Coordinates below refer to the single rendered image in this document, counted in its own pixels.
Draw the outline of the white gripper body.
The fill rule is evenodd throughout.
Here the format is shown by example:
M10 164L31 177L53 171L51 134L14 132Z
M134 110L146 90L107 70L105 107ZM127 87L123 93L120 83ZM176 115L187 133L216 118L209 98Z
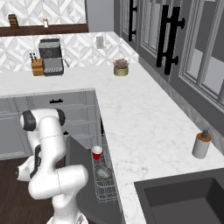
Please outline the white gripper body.
M24 161L20 166L17 167L17 180L19 181L30 181L30 162Z

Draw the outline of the dark grey dishwasher door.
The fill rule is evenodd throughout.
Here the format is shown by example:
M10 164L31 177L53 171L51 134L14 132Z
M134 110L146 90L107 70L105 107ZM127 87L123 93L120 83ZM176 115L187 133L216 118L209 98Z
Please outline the dark grey dishwasher door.
M84 165L88 171L87 185L77 194L80 211L95 224L123 224L117 202L99 203L95 195L94 171L90 150L69 136L66 139L66 165Z

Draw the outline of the red cup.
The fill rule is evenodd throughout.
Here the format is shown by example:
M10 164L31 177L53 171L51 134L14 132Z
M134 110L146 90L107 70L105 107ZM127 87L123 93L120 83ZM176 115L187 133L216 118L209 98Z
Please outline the red cup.
M93 155L94 160L98 160L100 158L101 154L102 154L101 146L96 145L92 148L92 155Z

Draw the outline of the grey bowl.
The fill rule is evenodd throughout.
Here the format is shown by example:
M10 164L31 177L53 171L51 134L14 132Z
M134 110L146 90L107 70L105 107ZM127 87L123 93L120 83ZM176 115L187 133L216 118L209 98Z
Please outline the grey bowl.
M109 168L102 167L96 171L96 175L100 179L110 179L112 175L112 171Z

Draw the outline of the grey glass cupboard door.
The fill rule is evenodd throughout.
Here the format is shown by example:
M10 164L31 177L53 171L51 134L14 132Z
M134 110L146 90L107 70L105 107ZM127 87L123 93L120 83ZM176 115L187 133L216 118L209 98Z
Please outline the grey glass cupboard door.
M224 136L224 0L181 0L171 86Z
M169 80L170 75L165 75L165 58L162 60L162 66L156 67L162 9L164 5L168 5L168 17L170 17L173 7L180 6L180 3L181 0L142 0L141 2L137 46L139 61L152 69L151 74L156 72L166 81Z
M125 40L135 51L138 39L138 16L140 12L140 0L134 0L137 12L133 13L133 30L136 32L129 42L129 7L130 0L114 0L114 32Z

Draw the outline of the grey drawer front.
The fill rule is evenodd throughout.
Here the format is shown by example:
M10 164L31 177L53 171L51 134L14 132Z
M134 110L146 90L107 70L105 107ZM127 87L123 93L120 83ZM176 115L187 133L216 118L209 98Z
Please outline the grey drawer front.
M63 103L50 104L50 100L62 99ZM58 94L34 95L29 98L30 106L33 109L63 108L69 106L95 105L95 92L92 90L67 92Z
M66 121L63 130L86 149L102 145L100 117L95 106L63 108Z

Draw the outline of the wooden knife block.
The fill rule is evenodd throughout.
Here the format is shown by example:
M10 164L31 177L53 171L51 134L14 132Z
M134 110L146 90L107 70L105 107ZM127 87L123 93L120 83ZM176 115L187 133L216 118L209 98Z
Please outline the wooden knife block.
M34 53L30 54L31 59L31 70L34 76L44 75L44 64L41 58L37 58Z

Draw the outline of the grey coffee machine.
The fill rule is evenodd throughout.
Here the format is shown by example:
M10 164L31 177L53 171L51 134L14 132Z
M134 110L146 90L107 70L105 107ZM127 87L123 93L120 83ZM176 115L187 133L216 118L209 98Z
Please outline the grey coffee machine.
M43 60L44 76L62 75L64 65L69 66L62 57L58 38L43 38L38 44L40 58Z

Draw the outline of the potted plant in yellow pot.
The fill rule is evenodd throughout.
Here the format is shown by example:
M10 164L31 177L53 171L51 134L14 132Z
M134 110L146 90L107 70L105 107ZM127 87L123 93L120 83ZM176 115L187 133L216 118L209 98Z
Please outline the potted plant in yellow pot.
M114 61L114 75L126 76L129 72L129 63L126 59L116 59Z

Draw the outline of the dark wooden shelf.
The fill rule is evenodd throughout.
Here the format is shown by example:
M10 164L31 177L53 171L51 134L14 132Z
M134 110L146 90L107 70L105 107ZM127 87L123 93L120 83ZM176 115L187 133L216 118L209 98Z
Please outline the dark wooden shelf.
M87 24L51 24L47 28L45 28L43 25L19 26L18 28L0 27L0 37L86 32L88 32Z

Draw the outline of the brown jar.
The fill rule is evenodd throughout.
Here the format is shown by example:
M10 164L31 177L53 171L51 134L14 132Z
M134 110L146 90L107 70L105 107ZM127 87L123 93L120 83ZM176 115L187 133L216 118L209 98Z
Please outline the brown jar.
M18 19L15 14L9 14L8 19L9 19L11 28L18 28Z

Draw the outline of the dark grey sink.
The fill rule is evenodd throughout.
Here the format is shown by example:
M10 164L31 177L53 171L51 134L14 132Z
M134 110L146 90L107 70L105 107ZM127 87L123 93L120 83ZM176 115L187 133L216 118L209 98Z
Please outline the dark grey sink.
M146 224L224 224L224 168L134 185Z

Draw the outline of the grey soap dispenser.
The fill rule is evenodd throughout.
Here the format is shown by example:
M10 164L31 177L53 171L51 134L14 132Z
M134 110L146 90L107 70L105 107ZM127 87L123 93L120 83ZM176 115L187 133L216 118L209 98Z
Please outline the grey soap dispenser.
M207 129L198 133L192 148L192 155L197 159L203 159L207 155L209 144L211 143L212 137L208 133Z

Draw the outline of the white wall outlet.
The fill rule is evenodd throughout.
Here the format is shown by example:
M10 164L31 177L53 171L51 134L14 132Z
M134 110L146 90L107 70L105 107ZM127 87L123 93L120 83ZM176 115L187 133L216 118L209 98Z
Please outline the white wall outlet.
M96 38L96 48L103 49L104 48L104 38L103 36L99 36Z

